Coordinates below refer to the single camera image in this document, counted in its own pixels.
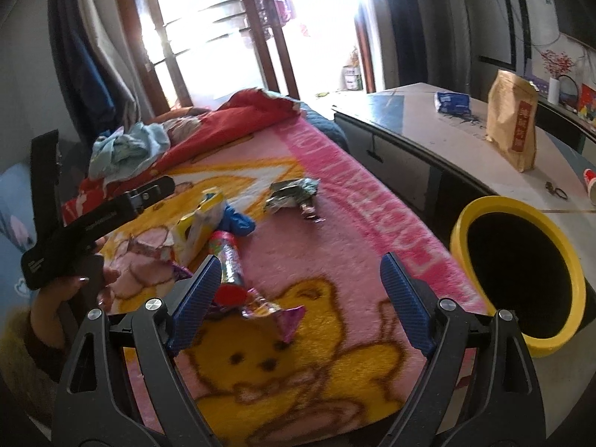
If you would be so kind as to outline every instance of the human hand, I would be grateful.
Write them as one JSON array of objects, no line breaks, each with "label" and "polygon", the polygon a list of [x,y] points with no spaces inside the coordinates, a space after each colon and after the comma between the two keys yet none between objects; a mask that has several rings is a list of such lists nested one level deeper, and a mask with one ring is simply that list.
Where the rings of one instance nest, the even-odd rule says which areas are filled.
[{"label": "human hand", "polygon": [[[98,241],[98,250],[104,244],[105,240]],[[115,282],[119,276],[119,271],[104,267],[106,285]],[[87,285],[88,282],[88,277],[58,277],[40,289],[31,306],[31,327],[35,336],[44,345],[56,349],[65,348],[66,339],[58,316],[58,309],[60,304],[72,299],[79,289]]]}]

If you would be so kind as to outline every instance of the metal screw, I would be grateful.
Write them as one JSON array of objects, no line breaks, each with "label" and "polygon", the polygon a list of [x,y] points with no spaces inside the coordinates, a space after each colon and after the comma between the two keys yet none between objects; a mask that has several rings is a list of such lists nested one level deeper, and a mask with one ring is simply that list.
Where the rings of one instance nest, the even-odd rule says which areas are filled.
[{"label": "metal screw", "polygon": [[443,299],[439,305],[441,306],[441,309],[445,309],[446,311],[454,311],[457,307],[457,304],[455,304],[451,299]]},{"label": "metal screw", "polygon": [[148,311],[154,311],[162,307],[162,300],[161,299],[150,299],[145,303],[145,309]]},{"label": "metal screw", "polygon": [[87,313],[87,317],[93,321],[94,319],[97,319],[101,316],[101,309],[91,309],[88,313]]},{"label": "metal screw", "polygon": [[507,309],[501,309],[499,311],[499,317],[503,321],[511,321],[513,319],[513,314],[511,314],[511,311],[508,311]]}]

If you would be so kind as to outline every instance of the blue package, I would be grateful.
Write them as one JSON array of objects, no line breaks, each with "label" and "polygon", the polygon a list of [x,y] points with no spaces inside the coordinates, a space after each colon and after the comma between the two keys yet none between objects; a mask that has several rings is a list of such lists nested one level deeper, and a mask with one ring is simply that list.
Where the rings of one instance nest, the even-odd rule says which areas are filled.
[{"label": "blue package", "polygon": [[256,227],[256,223],[248,215],[243,215],[226,204],[223,212],[222,221],[219,222],[218,230],[230,232],[239,237],[246,237],[251,234]]},{"label": "blue package", "polygon": [[470,96],[457,92],[437,92],[434,95],[434,107],[438,112],[462,116],[471,114]]}]

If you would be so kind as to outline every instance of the red label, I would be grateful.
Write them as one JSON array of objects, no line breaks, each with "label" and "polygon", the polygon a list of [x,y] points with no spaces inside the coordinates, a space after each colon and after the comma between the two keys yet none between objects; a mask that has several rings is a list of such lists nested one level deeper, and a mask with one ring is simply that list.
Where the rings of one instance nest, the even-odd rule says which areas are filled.
[{"label": "red label", "polygon": [[516,130],[513,134],[513,145],[511,149],[518,153],[523,152],[526,146],[527,127],[530,123],[530,114],[532,113],[532,105],[525,101],[520,102],[520,108],[517,113]]}]

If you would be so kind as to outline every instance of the white tabletop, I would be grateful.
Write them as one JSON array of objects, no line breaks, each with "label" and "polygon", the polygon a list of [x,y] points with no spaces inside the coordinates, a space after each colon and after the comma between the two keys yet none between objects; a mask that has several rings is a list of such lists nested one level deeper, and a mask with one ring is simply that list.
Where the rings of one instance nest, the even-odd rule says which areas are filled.
[{"label": "white tabletop", "polygon": [[[536,128],[536,165],[519,173],[485,141],[488,105],[472,99],[472,114],[478,123],[440,114],[434,107],[434,93],[445,91],[428,84],[413,84],[373,95],[351,96],[337,101],[335,109],[383,128],[400,139],[449,161],[496,194],[523,201],[553,219],[567,235],[581,262],[584,275],[596,288],[596,207],[559,147],[568,154],[574,150],[558,143]],[[403,105],[403,117],[395,109]],[[568,200],[551,195],[546,182],[558,186]]]},{"label": "white tabletop", "polygon": [[[596,207],[561,150],[570,156],[579,154],[560,142],[555,144],[557,140],[536,128],[535,169],[519,173],[484,140],[487,104],[473,99],[472,113],[479,122],[463,122],[436,112],[437,91],[444,89],[427,84],[404,86],[338,100],[335,110],[440,156],[499,195],[542,210],[568,237],[582,262],[586,279],[596,287]],[[396,111],[401,105],[402,119],[402,113]],[[547,181],[563,189],[569,200],[553,197],[545,188]],[[595,374],[595,345],[596,321],[555,354],[534,360],[548,434],[565,419]]]}]

